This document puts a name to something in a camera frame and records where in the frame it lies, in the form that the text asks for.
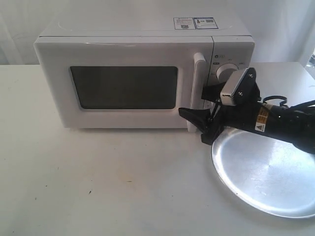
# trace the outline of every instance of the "microwave knob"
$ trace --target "microwave knob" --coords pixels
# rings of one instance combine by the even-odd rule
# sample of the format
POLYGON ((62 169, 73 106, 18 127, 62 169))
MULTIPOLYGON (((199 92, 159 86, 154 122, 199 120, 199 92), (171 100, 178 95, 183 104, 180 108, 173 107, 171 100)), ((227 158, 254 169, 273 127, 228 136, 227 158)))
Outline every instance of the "microwave knob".
POLYGON ((231 74, 236 70, 238 70, 238 67, 235 64, 224 64, 217 70, 217 79, 220 83, 226 82, 228 78, 230 78, 231 74))

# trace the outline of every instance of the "silver plate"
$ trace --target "silver plate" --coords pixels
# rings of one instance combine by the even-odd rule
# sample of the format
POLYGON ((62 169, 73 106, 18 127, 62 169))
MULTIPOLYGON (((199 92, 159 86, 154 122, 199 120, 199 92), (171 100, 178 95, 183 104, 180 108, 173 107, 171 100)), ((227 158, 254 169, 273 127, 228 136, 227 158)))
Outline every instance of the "silver plate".
POLYGON ((251 206, 287 218, 315 215, 315 156, 292 144, 226 128, 212 146, 224 184, 251 206))

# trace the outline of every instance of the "table surface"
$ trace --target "table surface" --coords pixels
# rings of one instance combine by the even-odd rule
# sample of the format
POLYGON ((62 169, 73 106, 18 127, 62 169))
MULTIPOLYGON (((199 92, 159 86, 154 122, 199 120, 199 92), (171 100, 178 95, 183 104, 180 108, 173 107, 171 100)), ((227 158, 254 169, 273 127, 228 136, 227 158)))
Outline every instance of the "table surface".
MULTIPOLYGON (((252 66, 262 97, 315 99, 298 63, 252 66)), ((1 236, 314 235, 235 197, 199 134, 63 128, 40 66, 0 66, 0 107, 1 236)))

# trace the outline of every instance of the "metal tray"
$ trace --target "metal tray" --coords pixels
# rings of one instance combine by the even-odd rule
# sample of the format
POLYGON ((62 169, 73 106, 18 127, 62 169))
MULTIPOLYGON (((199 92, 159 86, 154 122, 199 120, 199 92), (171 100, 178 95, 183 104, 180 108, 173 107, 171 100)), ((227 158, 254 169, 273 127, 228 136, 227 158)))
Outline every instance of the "metal tray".
POLYGON ((226 128, 212 146, 223 183, 240 199, 272 215, 315 215, 315 156, 292 144, 226 128))

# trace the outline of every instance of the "label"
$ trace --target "label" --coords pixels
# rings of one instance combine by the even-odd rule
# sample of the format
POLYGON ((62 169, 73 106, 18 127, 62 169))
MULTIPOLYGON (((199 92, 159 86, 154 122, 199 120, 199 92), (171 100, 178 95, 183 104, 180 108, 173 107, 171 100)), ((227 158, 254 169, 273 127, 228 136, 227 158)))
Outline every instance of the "label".
POLYGON ((213 17, 199 17, 193 19, 197 30, 218 29, 217 23, 213 17))
POLYGON ((176 30, 195 30, 193 18, 174 18, 174 27, 176 30))
POLYGON ((255 125, 255 130, 260 131, 260 132, 265 132, 266 129, 266 123, 267 119, 269 117, 269 111, 272 108, 272 105, 264 103, 263 107, 260 108, 257 120, 256 120, 256 125, 255 125))

